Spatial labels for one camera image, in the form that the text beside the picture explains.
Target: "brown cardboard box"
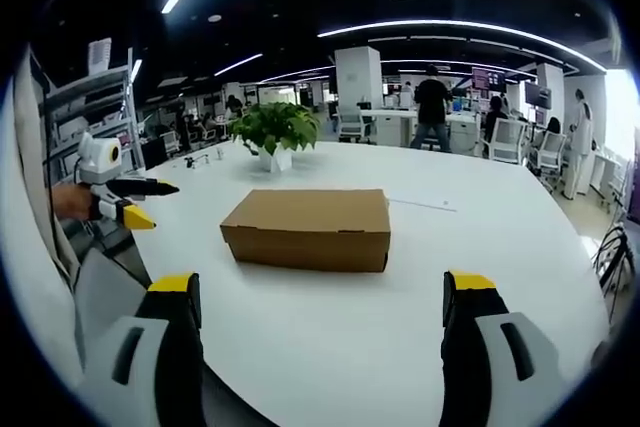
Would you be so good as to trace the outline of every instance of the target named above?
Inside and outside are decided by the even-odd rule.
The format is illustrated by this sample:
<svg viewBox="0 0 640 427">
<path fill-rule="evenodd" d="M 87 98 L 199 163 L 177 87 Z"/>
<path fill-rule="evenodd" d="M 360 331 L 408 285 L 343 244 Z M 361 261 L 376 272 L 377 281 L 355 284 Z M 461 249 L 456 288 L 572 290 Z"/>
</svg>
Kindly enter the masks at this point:
<svg viewBox="0 0 640 427">
<path fill-rule="evenodd" d="M 382 190 L 253 190 L 220 225 L 238 261 L 382 272 L 391 228 Z"/>
</svg>

